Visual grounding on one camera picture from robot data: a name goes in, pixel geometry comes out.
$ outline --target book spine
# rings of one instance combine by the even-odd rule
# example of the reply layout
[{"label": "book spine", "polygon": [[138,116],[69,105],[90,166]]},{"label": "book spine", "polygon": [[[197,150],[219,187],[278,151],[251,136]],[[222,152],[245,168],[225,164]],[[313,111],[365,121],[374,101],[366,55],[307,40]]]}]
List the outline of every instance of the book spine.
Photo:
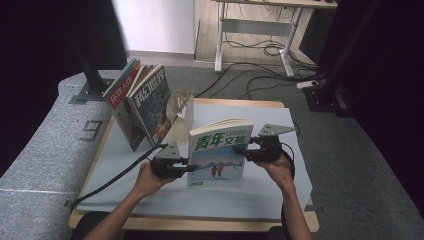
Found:
[{"label": "book spine", "polygon": [[154,143],[152,137],[150,136],[149,131],[147,131],[146,125],[144,124],[143,119],[141,118],[140,114],[138,113],[138,110],[137,110],[137,107],[135,106],[134,101],[131,99],[131,97],[126,97],[125,98],[125,101],[128,101],[128,103],[130,104],[133,113],[136,115],[137,119],[141,123],[141,126],[143,128],[143,131],[146,134],[147,140],[149,140],[150,145],[152,147],[154,147],[155,146],[155,143]]}]

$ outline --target open book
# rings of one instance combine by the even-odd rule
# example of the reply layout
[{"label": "open book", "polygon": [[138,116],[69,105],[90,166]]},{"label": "open book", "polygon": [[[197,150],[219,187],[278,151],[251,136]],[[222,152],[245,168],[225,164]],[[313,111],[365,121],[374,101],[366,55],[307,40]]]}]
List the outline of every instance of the open book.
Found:
[{"label": "open book", "polygon": [[152,147],[161,144],[176,116],[167,116],[166,107],[171,92],[166,81],[165,68],[158,65],[127,93],[133,113],[142,125]]},{"label": "open book", "polygon": [[132,59],[122,70],[119,77],[113,81],[103,95],[116,122],[125,135],[131,149],[135,151],[145,137],[145,133],[138,119],[132,114],[125,95],[133,83],[137,81],[139,73],[145,69],[140,61]]},{"label": "open book", "polygon": [[241,187],[244,156],[233,150],[247,148],[253,121],[229,118],[189,132],[189,164],[198,165],[187,174],[187,186]]}]

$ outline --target printed title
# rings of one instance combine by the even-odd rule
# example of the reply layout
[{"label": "printed title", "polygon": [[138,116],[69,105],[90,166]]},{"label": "printed title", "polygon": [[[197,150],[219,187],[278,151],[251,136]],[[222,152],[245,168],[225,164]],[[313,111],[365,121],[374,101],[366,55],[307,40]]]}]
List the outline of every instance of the printed title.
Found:
[{"label": "printed title", "polygon": [[112,105],[113,109],[115,109],[119,105],[121,100],[125,98],[132,82],[133,78],[132,76],[129,76],[127,79],[125,79],[125,81],[121,83],[121,85],[119,85],[118,88],[116,88],[115,92],[109,96],[109,102],[110,105]]},{"label": "printed title", "polygon": [[208,149],[210,147],[221,147],[225,145],[246,143],[246,133],[246,130],[236,130],[228,132],[217,132],[213,135],[202,136],[197,140],[196,149],[194,151]]},{"label": "printed title", "polygon": [[143,103],[152,92],[159,86],[159,84],[165,79],[165,72],[163,68],[157,72],[142,89],[134,96],[134,101],[137,107],[141,107]]}]

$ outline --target human arm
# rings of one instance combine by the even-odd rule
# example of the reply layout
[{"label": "human arm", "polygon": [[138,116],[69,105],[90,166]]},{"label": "human arm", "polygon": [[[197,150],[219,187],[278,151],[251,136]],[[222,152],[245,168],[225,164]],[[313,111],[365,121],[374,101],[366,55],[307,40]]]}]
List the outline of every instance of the human arm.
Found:
[{"label": "human arm", "polygon": [[268,172],[271,179],[274,180],[281,189],[284,198],[283,208],[287,229],[291,238],[293,240],[312,239],[312,235],[306,224],[302,208],[297,198],[296,187],[291,176],[288,160],[281,155],[275,162],[258,162],[256,164],[263,167]]},{"label": "human arm", "polygon": [[134,187],[125,199],[103,219],[84,239],[115,239],[132,210],[145,197],[157,192],[175,179],[160,179],[153,174],[150,163],[141,164]]}]

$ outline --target wooden table edge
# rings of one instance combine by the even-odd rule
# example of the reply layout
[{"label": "wooden table edge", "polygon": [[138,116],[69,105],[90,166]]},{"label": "wooden table edge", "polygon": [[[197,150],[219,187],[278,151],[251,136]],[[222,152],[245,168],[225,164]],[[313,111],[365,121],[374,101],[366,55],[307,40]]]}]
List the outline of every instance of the wooden table edge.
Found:
[{"label": "wooden table edge", "polygon": [[[197,104],[218,104],[229,106],[255,106],[255,107],[275,107],[284,108],[282,102],[277,101],[252,101],[252,100],[233,100],[233,99],[207,99],[195,98]],[[107,136],[114,123],[114,118],[111,117],[106,128],[103,139],[99,145],[94,161],[91,164],[90,171],[87,174],[84,185],[80,192],[80,197],[88,183],[88,179],[97,163],[97,160],[102,152]],[[69,217],[68,225],[75,229],[80,219],[86,212],[73,210]],[[319,229],[318,218],[315,211],[305,211],[306,222],[311,232],[316,232]],[[132,216],[125,223],[123,229],[131,230],[180,230],[180,231],[244,231],[244,232],[266,232],[272,226],[280,225],[280,222],[262,222],[262,221],[219,221],[219,220],[202,220],[202,219],[177,219],[177,218],[153,218]]]},{"label": "wooden table edge", "polygon": [[303,7],[303,8],[313,8],[313,9],[336,9],[338,4],[333,1],[327,3],[324,0],[322,1],[313,1],[313,0],[280,0],[273,1],[269,0],[264,2],[262,0],[212,0],[215,2],[223,3],[237,3],[237,4],[251,4],[251,5],[270,5],[270,6],[284,6],[284,7]]}]

